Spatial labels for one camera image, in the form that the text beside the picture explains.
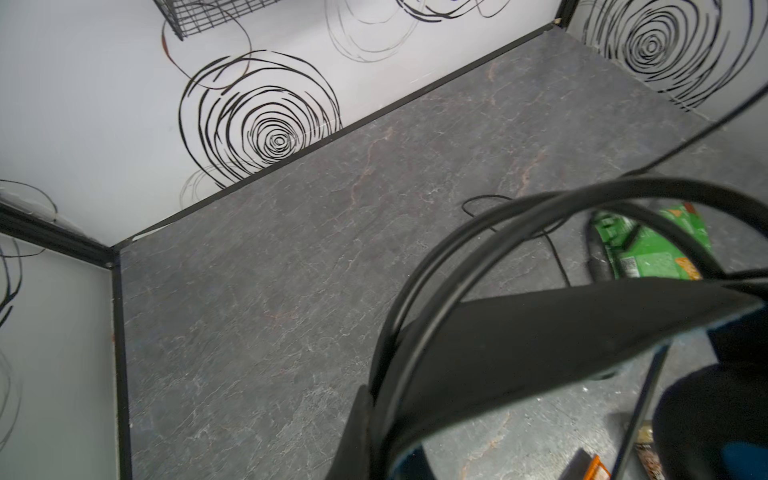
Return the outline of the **black and blue headphones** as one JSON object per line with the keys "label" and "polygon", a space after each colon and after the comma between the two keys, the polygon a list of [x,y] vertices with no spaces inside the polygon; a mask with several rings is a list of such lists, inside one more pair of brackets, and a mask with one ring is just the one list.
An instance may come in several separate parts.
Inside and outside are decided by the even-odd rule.
{"label": "black and blue headphones", "polygon": [[[654,412],[670,479],[767,475],[767,274],[728,273],[692,235],[641,206],[703,204],[767,230],[766,206],[711,183],[624,178],[513,200],[473,218],[418,265],[382,327],[330,467],[332,479],[428,478],[421,442],[464,420],[611,371],[691,330],[718,361],[670,386]],[[696,280],[629,278],[480,300],[468,292],[545,227],[585,210],[636,220]]]}

